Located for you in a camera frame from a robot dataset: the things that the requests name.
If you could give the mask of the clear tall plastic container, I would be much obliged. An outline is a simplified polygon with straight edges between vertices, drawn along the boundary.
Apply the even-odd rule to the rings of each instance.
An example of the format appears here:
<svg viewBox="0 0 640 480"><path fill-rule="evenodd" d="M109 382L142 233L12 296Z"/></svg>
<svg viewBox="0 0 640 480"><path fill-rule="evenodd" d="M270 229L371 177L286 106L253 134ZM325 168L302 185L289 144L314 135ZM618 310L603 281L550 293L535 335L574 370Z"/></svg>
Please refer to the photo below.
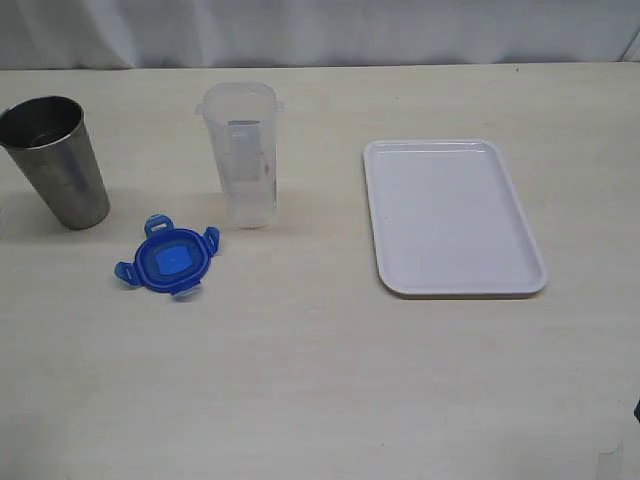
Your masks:
<svg viewBox="0 0 640 480"><path fill-rule="evenodd" d="M238 228L263 228L276 217L280 111L275 91L259 82L216 84L196 107L209 133L229 217Z"/></svg>

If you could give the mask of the stainless steel tumbler cup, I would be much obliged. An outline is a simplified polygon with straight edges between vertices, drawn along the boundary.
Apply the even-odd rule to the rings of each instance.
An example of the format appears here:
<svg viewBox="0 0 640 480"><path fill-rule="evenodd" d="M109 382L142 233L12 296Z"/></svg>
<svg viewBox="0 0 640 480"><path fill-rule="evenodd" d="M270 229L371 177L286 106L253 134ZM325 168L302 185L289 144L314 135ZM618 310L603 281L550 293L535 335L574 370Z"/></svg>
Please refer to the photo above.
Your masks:
<svg viewBox="0 0 640 480"><path fill-rule="evenodd" d="M107 217L110 201L75 100L46 96L5 110L1 146L64 227L84 230Z"/></svg>

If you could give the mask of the white rectangular plastic tray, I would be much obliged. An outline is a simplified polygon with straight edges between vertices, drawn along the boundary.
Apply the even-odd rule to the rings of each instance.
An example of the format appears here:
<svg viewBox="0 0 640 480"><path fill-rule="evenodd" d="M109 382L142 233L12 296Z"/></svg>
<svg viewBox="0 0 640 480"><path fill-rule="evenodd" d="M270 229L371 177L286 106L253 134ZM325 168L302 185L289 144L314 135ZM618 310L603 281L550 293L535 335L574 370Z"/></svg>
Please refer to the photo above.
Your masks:
<svg viewBox="0 0 640 480"><path fill-rule="evenodd" d="M363 166L378 275L405 297L530 297L548 273L499 149L377 140Z"/></svg>

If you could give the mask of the blue plastic lid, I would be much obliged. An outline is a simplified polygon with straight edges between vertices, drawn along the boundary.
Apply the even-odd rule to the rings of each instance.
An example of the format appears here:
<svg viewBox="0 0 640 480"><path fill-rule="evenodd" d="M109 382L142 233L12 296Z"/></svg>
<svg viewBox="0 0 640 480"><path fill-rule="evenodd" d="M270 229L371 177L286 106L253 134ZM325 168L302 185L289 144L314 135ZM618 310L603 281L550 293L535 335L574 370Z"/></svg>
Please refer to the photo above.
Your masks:
<svg viewBox="0 0 640 480"><path fill-rule="evenodd" d="M118 262L115 277L130 288L169 294L176 301L195 297L219 252L219 229L209 226L198 233L177 228L164 214L154 214L146 220L144 232L146 239L137 248L134 260Z"/></svg>

